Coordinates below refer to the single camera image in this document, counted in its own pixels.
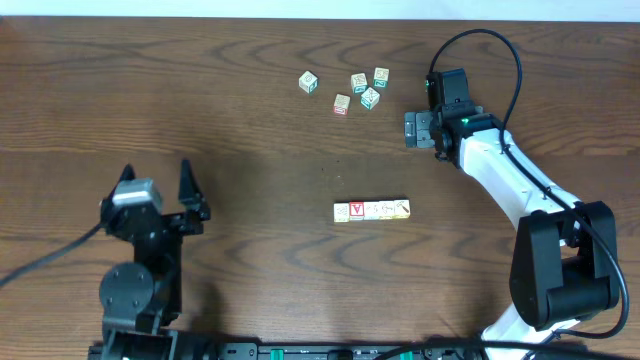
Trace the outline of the yellow-edged wooden block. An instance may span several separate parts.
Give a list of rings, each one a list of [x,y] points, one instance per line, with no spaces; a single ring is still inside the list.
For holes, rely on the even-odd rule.
[[[346,223],[350,220],[349,204],[348,203],[334,203],[333,204],[333,218],[335,223]]]

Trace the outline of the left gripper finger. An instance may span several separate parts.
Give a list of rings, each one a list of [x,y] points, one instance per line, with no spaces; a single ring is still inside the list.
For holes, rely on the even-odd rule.
[[[181,162],[178,200],[187,210],[199,215],[208,214],[207,200],[197,184],[188,159]]]
[[[134,171],[133,166],[131,164],[127,164],[124,167],[124,169],[123,169],[123,171],[122,171],[122,173],[121,173],[121,175],[119,177],[119,182],[121,182],[121,181],[130,181],[130,180],[134,180],[135,178],[136,178],[136,175],[135,175],[135,171]]]

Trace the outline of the red letter A block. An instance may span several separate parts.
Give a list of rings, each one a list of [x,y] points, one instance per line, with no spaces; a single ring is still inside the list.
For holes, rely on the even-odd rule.
[[[348,212],[350,221],[361,221],[365,218],[365,204],[363,202],[350,202]]]

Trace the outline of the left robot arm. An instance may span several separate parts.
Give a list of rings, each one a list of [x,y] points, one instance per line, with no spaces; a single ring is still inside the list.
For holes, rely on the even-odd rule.
[[[130,165],[103,199],[100,224],[106,234],[130,243],[134,255],[101,281],[103,341],[89,348],[90,359],[218,357],[217,346],[208,338],[169,328],[182,313],[183,238],[202,234],[203,223],[211,219],[187,159],[181,162],[179,202],[182,212],[164,214],[154,181],[136,177]]]

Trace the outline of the wooden block brown drawing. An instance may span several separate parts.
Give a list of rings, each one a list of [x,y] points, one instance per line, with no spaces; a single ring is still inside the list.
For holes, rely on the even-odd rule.
[[[394,217],[399,219],[409,218],[411,216],[411,207],[408,199],[399,199],[394,201]]]

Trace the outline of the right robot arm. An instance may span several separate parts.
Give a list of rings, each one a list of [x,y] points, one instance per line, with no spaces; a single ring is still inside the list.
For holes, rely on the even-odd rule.
[[[484,341],[543,344],[614,308],[621,297],[616,226],[602,202],[558,187],[515,145],[501,121],[474,104],[461,69],[427,74],[429,109],[404,117],[409,148],[432,148],[475,179],[516,230],[512,303]]]

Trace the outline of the plain white wooden block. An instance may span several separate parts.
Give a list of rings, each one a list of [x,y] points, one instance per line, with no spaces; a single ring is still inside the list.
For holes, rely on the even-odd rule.
[[[380,210],[379,201],[364,202],[364,219],[365,220],[379,220]]]

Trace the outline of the yellow-sided wooden block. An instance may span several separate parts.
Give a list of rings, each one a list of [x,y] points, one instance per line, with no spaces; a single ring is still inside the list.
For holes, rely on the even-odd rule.
[[[378,216],[380,220],[393,219],[395,216],[393,200],[384,200],[378,202]]]

